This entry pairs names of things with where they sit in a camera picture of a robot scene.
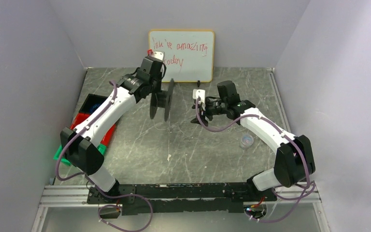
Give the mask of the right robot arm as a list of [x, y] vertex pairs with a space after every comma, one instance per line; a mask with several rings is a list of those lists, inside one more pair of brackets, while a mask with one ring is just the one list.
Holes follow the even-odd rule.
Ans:
[[211, 132], [221, 132], [230, 126], [213, 128], [208, 122], [216, 115], [226, 115], [231, 124], [238, 124], [256, 135], [275, 153], [274, 166], [250, 177], [248, 182], [256, 190], [264, 191], [275, 187], [289, 188], [306, 181], [311, 186], [310, 175], [315, 172], [311, 142], [305, 135], [296, 136], [287, 132], [269, 118], [249, 100], [241, 100], [235, 84], [223, 81], [217, 85], [218, 97], [206, 96], [205, 90], [194, 89], [193, 108], [196, 118], [192, 123], [201, 124]]

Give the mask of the black cable spool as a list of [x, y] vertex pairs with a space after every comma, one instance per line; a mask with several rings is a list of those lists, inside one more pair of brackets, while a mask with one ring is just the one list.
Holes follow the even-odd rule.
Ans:
[[170, 116], [171, 102], [173, 99], [173, 90], [175, 82], [173, 79], [169, 82], [168, 90], [160, 90], [151, 94], [149, 115], [151, 119], [155, 118], [158, 108], [164, 109], [164, 121]]

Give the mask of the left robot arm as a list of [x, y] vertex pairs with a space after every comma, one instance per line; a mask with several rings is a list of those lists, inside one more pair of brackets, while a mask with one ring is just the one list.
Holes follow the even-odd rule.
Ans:
[[113, 90], [109, 97], [74, 129], [64, 128], [60, 133], [62, 151], [59, 158], [65, 158], [80, 170], [107, 197], [118, 196], [119, 182], [104, 166], [104, 156], [98, 146], [108, 130], [120, 117], [142, 99], [150, 96], [150, 117], [154, 118], [158, 108], [164, 109], [168, 120], [174, 81], [168, 90], [162, 90], [162, 79], [166, 72], [164, 52], [153, 51], [143, 58], [135, 72], [124, 75], [118, 82], [111, 81]]

